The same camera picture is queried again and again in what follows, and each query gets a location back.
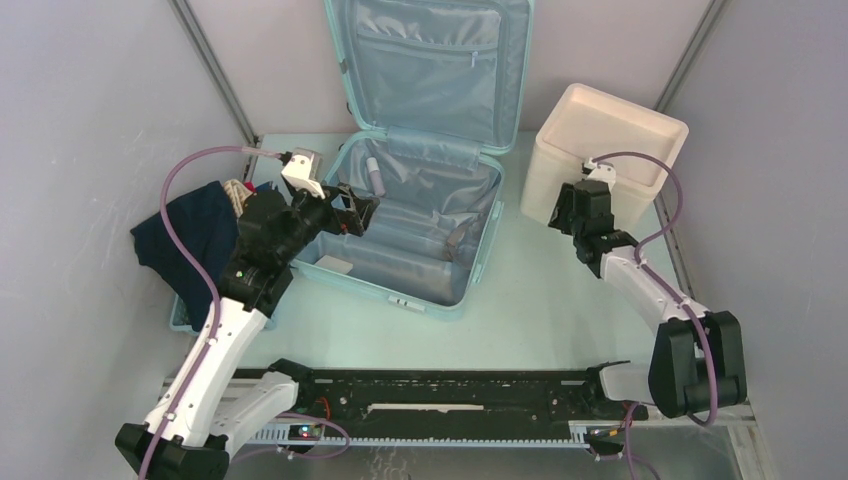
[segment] gray wall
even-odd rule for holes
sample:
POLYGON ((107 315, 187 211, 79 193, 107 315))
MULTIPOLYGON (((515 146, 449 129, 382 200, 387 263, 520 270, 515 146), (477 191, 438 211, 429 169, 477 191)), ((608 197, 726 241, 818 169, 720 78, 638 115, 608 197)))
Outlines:
POLYGON ((733 2, 671 115, 700 298, 743 326, 782 477, 845 478, 848 3, 733 2))
MULTIPOLYGON (((322 0, 190 3, 258 132, 358 129, 322 0)), ((652 107, 708 3, 536 0, 521 128, 538 129, 574 82, 652 107)))
POLYGON ((2 2, 0 31, 0 477, 129 478, 114 436, 188 343, 128 230, 241 139, 165 1, 2 2))

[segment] suitcase lid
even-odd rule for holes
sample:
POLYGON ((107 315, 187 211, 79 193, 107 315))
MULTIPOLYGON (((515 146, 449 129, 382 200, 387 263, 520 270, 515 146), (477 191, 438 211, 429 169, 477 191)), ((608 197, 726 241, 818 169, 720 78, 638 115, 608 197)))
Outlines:
POLYGON ((357 124, 424 155, 515 144, 533 0, 325 0, 357 124))

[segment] small bottle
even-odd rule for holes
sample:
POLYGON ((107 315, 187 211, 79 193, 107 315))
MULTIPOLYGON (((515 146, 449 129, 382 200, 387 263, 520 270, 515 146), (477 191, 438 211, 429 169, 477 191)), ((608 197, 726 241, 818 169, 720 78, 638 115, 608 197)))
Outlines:
POLYGON ((374 189, 374 195, 382 197, 386 194, 386 187, 383 185, 383 176, 380 174, 380 166, 377 165, 377 159, 368 157, 365 160, 365 166, 368 168, 368 176, 371 177, 371 188, 374 189))

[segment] cable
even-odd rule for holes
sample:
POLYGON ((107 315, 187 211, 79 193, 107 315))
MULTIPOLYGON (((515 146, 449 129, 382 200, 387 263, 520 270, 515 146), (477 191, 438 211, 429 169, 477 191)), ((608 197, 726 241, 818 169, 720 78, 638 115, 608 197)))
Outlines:
POLYGON ((636 475, 635 464, 638 463, 643 467, 647 468, 648 471, 654 476, 656 480, 662 480, 660 478, 660 474, 650 462, 646 459, 639 457, 637 455, 633 455, 630 451, 630 427, 633 425, 633 414, 636 412, 636 409, 641 405, 639 402, 633 402, 630 404, 630 407, 627 408, 627 414, 624 416, 624 452, 619 455, 599 455, 593 448, 589 448, 589 453, 591 453, 595 457, 595 461, 618 461, 622 459, 627 459, 627 468, 630 471, 630 478, 633 480, 637 480, 639 477, 636 475))
POLYGON ((345 439, 345 444, 342 448, 336 450, 335 452, 327 453, 327 454, 324 454, 324 455, 308 455, 308 454, 305 454, 305 453, 297 453, 297 452, 293 452, 291 450, 286 450, 285 448, 283 448, 280 445, 277 445, 276 447, 260 448, 258 450, 254 450, 252 452, 245 453, 244 455, 240 455, 240 456, 234 458, 233 461, 231 462, 233 465, 235 465, 237 463, 241 463, 241 462, 247 460, 248 458, 255 457, 257 455, 263 455, 263 454, 266 454, 266 453, 283 453, 283 452, 286 452, 287 454, 289 454, 291 456, 305 458, 307 460, 326 460, 328 458, 338 457, 339 455, 343 454, 344 452, 346 452, 350 448, 351 439, 350 439, 350 435, 347 433, 347 431, 344 428, 342 428, 341 426, 339 426, 338 424, 331 422, 327 419, 318 418, 318 417, 310 417, 309 415, 301 415, 299 413, 294 413, 294 412, 283 412, 283 413, 277 415, 277 418, 295 418, 295 419, 298 419, 298 420, 306 420, 306 421, 309 421, 309 422, 312 422, 312 423, 324 425, 325 427, 330 427, 333 430, 342 434, 342 436, 345 439))
POLYGON ((685 299, 677 293, 677 290, 674 289, 671 285, 668 284, 657 272, 654 271, 647 263, 643 263, 642 261, 642 249, 648 243, 656 240, 657 238, 665 235, 669 230, 671 230, 674 225, 677 223, 677 220, 680 218, 681 212, 683 212, 683 187, 680 185, 680 179, 677 178, 677 175, 671 170, 671 167, 661 162, 655 157, 650 155, 640 153, 640 152, 614 152, 607 153, 605 155, 601 155, 600 157, 593 158, 592 162, 601 163, 605 160, 609 160, 611 158, 616 157, 637 157, 643 160, 647 160, 651 163, 654 163, 661 169, 663 169, 671 178, 671 181, 674 183, 674 188, 677 190, 677 208, 674 210, 674 214, 671 216, 669 221, 662 227, 658 232, 653 235, 648 235, 644 240, 639 242, 636 245, 636 249, 633 251, 633 258, 636 263, 642 268, 645 273, 648 274, 657 284, 663 288, 669 295, 674 299, 675 302, 683 309, 684 312, 689 316, 689 319, 692 320, 692 324, 695 327, 695 332, 698 335, 698 340, 701 342, 701 351, 704 352, 704 362, 707 367, 707 382, 709 384, 710 389, 710 411, 707 415, 706 420, 701 420, 696 417, 695 414, 689 414, 689 418, 692 419, 693 422, 702 426, 708 427, 715 422, 716 417, 718 416, 718 384, 716 382, 716 372, 715 365, 713 365, 713 354, 710 349, 710 344, 707 340, 707 333, 704 331, 704 326, 701 325, 701 321, 698 319, 698 315, 692 310, 688 304, 685 303, 685 299))
MULTIPOLYGON (((188 260, 188 263, 197 270, 197 273, 200 274, 200 277, 203 279, 203 282, 209 288, 209 292, 212 293, 212 325, 209 329, 209 340, 216 340, 216 334, 218 333, 218 325, 221 319, 221 297, 218 295, 218 289, 215 287, 215 282, 212 280, 212 277, 209 276, 209 273, 203 268, 200 262, 197 261, 194 256, 192 256, 191 252, 188 251, 186 246, 180 241, 180 238, 177 236, 177 232, 174 231, 174 226, 171 225, 171 218, 168 216, 168 189, 171 187, 171 182, 173 182, 174 177, 177 173, 182 170, 183 167, 188 165, 189 163, 197 160, 200 157, 205 157, 207 155, 212 155, 213 153, 222 153, 222 152, 236 152, 236 153, 245 153, 248 155, 260 155, 263 157, 271 157, 271 158, 281 158, 279 153, 268 152, 265 150, 259 150, 256 148, 250 147, 213 147, 207 148, 205 150, 201 150, 199 152, 193 153, 188 157, 184 158, 180 163, 178 163, 171 171, 168 173, 168 176, 165 177, 165 182, 162 185, 162 193, 159 196, 159 214, 162 216, 162 223, 165 224, 165 231, 168 232, 168 236, 171 238, 171 241, 174 242, 174 245, 177 247, 177 250, 188 260)), ((162 434, 165 432, 165 428, 167 428, 168 422, 172 420, 168 417, 172 417, 179 407, 180 400, 182 400, 183 395, 185 395, 186 389, 188 389, 191 380, 194 378, 197 370, 200 368, 200 365, 203 363, 203 359, 206 358, 207 353, 209 352, 210 343, 206 341, 203 344, 203 347, 200 349, 200 352, 197 354, 197 358, 195 358, 194 362, 192 362, 191 367, 189 367, 188 373, 186 373, 185 380, 180 384, 180 387, 174 393, 174 397, 171 399, 171 404, 168 409, 165 411, 165 414, 162 417, 162 421, 159 422, 159 427, 156 428, 156 432, 153 434, 153 438, 150 440, 150 444, 147 446, 147 450, 144 452, 144 457, 141 461, 141 466, 138 469, 138 478, 139 480, 146 480, 147 472, 150 469, 150 462, 153 459, 153 452, 156 450, 156 445, 159 444, 159 440, 162 438, 162 434)))

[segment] light blue table surface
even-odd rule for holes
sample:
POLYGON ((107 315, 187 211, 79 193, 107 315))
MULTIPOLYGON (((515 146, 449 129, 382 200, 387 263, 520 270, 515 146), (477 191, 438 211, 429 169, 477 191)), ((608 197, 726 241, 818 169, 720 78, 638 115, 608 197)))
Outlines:
MULTIPOLYGON (((262 148, 323 154, 323 177, 349 134, 266 135, 262 148)), ((535 132, 519 134, 499 160, 504 211, 491 257, 462 318, 442 321, 299 277, 283 295, 277 328, 260 333, 241 367, 285 357, 310 367, 407 369, 582 369, 614 360, 650 360, 651 332, 615 289, 574 254, 571 238, 519 210, 535 132)), ((278 181, 279 162, 260 159, 254 182, 278 181)), ((631 233, 659 229, 653 209, 631 233)), ((674 280, 665 243, 649 261, 674 280)))

